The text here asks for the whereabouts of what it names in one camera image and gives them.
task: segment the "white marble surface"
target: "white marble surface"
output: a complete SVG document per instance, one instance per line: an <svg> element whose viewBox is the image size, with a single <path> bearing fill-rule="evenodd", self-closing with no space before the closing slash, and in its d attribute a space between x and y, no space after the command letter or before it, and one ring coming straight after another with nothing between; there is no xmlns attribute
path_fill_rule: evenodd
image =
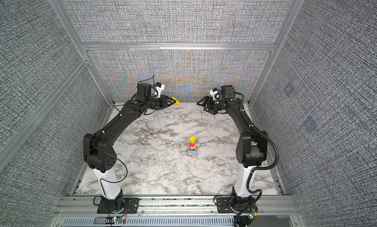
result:
<svg viewBox="0 0 377 227"><path fill-rule="evenodd" d="M111 119L117 113L114 109ZM197 159L186 156L192 135L197 138ZM228 114L213 116L195 103L142 115L113 146L128 168L127 178L119 185L124 194L229 194L238 174L238 138L237 127ZM124 177L125 168L120 162L115 172L119 180ZM263 195L277 194L268 170L257 171L252 189L262 189ZM89 168L76 193L101 193Z"/></svg>

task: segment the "vent grille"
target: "vent grille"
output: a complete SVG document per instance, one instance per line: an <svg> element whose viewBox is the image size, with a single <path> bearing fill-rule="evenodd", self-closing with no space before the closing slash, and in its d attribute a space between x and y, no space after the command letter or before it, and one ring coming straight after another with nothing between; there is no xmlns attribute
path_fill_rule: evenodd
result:
<svg viewBox="0 0 377 227"><path fill-rule="evenodd" d="M63 227L104 226L105 217L65 217ZM233 226L233 216L128 216L113 226Z"/></svg>

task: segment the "yellow triangle block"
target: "yellow triangle block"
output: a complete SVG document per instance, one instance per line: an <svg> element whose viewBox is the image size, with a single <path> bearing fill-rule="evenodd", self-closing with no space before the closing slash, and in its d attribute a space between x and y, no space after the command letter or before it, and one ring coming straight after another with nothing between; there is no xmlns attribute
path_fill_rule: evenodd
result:
<svg viewBox="0 0 377 227"><path fill-rule="evenodd" d="M176 98L172 97L172 99L176 101L175 104L181 104Z"/></svg>

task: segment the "textured wall panel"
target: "textured wall panel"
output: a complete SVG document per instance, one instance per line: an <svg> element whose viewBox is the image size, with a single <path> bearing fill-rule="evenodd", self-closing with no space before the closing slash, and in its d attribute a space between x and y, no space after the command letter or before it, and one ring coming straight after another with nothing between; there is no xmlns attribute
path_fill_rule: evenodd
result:
<svg viewBox="0 0 377 227"><path fill-rule="evenodd" d="M84 69L0 174L1 226L48 226L84 163L82 138L100 128L107 107ZM15 210L24 215L12 221Z"/></svg>
<svg viewBox="0 0 377 227"><path fill-rule="evenodd" d="M0 150L81 60L48 0L1 0Z"/></svg>
<svg viewBox="0 0 377 227"><path fill-rule="evenodd" d="M114 100L124 102L136 93L138 81L156 74L164 94L197 101L209 90L233 84L250 96L268 51L134 51L92 50L89 54Z"/></svg>
<svg viewBox="0 0 377 227"><path fill-rule="evenodd" d="M307 226L377 226L376 13L305 0L254 105Z"/></svg>
<svg viewBox="0 0 377 227"><path fill-rule="evenodd" d="M84 42L274 43L293 0L61 0Z"/></svg>

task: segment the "block tower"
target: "block tower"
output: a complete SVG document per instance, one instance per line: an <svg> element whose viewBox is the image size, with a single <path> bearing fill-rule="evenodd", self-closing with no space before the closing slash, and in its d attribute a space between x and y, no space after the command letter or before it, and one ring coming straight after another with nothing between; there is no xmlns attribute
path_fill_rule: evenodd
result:
<svg viewBox="0 0 377 227"><path fill-rule="evenodd" d="M195 141L196 138L194 136L191 136L187 156L191 157L192 159L196 159L198 157L198 148L195 146Z"/></svg>

